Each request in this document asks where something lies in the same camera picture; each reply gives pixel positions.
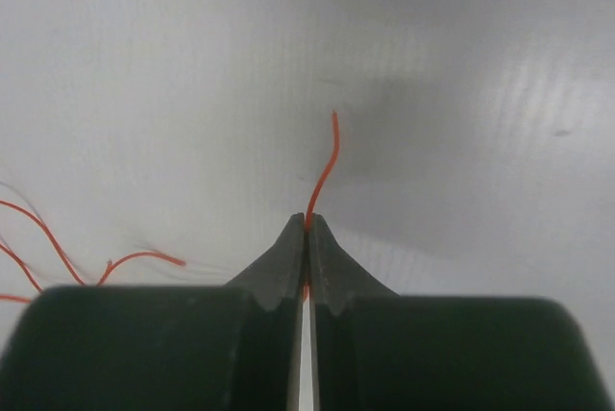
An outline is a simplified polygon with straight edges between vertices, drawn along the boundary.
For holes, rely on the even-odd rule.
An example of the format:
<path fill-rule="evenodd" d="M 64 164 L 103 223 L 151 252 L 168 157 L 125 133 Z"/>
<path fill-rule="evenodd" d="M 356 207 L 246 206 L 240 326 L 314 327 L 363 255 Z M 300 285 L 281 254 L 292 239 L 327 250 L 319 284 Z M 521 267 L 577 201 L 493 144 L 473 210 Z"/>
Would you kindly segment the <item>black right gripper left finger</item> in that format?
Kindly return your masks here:
<path fill-rule="evenodd" d="M 294 410 L 304 217 L 223 285 L 55 287 L 1 355 L 5 410 Z"/>

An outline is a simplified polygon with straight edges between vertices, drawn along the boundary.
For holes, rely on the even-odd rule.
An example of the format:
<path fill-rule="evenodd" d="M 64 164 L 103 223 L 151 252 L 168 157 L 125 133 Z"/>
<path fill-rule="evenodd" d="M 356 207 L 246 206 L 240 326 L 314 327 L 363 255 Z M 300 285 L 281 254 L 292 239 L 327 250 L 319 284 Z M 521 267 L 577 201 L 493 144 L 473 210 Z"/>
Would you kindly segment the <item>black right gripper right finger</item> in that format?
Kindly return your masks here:
<path fill-rule="evenodd" d="M 314 215 L 307 233 L 319 410 L 604 410 L 578 322 L 544 298 L 399 295 Z"/>

